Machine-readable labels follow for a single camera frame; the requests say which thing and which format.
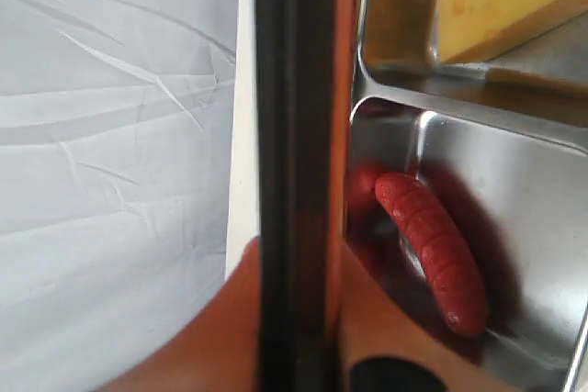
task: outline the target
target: white fabric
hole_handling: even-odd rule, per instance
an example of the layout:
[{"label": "white fabric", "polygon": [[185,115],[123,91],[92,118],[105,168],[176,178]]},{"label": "white fabric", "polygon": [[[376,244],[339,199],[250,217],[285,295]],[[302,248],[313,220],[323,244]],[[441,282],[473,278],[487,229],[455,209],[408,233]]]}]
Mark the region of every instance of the white fabric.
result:
[{"label": "white fabric", "polygon": [[0,390],[91,390],[223,280],[237,0],[0,0]]}]

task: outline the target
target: cheese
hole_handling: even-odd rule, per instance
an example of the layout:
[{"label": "cheese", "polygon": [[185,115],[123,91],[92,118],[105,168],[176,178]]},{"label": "cheese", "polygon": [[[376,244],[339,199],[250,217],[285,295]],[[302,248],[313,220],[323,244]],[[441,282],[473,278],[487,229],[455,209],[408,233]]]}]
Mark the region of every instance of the cheese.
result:
[{"label": "cheese", "polygon": [[588,10],[588,0],[438,0],[440,62],[484,62]]}]

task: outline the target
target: black object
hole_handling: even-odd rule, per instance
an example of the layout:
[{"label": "black object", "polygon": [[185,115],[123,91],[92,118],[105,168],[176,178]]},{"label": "black object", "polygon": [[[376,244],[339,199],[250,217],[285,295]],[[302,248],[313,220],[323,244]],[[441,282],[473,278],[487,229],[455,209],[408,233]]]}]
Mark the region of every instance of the black object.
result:
[{"label": "black object", "polygon": [[393,357],[368,358],[350,373],[352,392],[446,392],[445,384],[419,364]]},{"label": "black object", "polygon": [[260,388],[331,390],[325,284],[334,0],[254,0]]}]

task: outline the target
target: black handle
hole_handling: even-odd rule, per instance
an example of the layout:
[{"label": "black handle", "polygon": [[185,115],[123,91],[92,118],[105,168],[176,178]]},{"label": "black handle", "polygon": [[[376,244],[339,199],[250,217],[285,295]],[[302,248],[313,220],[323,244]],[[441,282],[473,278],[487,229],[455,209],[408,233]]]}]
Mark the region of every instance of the black handle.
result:
[{"label": "black handle", "polygon": [[447,391],[435,374],[400,358],[368,358],[353,366],[350,377],[352,392]]}]

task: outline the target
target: yellow cheese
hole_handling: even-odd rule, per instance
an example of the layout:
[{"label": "yellow cheese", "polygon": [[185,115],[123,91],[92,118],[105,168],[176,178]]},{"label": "yellow cheese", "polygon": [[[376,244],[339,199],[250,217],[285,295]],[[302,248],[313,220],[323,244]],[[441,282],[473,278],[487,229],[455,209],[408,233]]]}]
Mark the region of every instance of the yellow cheese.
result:
[{"label": "yellow cheese", "polygon": [[586,10],[588,0],[438,0],[439,60],[487,61]]}]

